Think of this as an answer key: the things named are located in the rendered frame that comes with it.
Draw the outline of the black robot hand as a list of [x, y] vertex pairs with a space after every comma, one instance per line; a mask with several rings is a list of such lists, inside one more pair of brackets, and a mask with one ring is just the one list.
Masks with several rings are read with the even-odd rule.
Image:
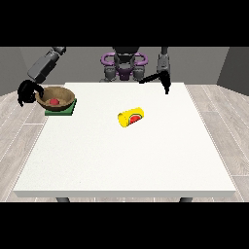
[[152, 82], [155, 79], [159, 79], [164, 87], [165, 93], [169, 94], [169, 88], [171, 86], [170, 75], [166, 70], [163, 70], [159, 73], [153, 74], [151, 76], [145, 77], [140, 81], [140, 84], [145, 84]]
[[36, 101], [35, 91], [37, 91], [40, 97], [44, 95], [44, 89], [30, 81], [24, 80], [18, 87], [18, 103], [20, 106], [23, 106], [24, 103], [33, 103]]

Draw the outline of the brown wooden bowl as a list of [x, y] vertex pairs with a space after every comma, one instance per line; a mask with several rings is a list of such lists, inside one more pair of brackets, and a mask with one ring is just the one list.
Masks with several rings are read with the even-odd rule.
[[75, 100], [75, 94], [62, 87], [44, 88], [43, 96], [35, 94], [37, 102], [47, 111], [60, 112], [68, 109]]

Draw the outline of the green square pad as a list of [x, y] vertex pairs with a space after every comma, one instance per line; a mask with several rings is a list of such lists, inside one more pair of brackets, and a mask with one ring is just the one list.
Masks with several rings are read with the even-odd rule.
[[76, 103], [77, 103], [77, 98], [75, 98], [73, 103], [65, 110], [62, 111], [46, 110], [45, 116], [72, 116]]

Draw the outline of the yellow cup with melon print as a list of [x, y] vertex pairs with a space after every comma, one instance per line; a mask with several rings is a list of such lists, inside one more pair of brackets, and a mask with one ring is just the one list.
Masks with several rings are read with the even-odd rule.
[[118, 121], [122, 127], [132, 125], [143, 118], [144, 111], [140, 107], [121, 112], [118, 115]]

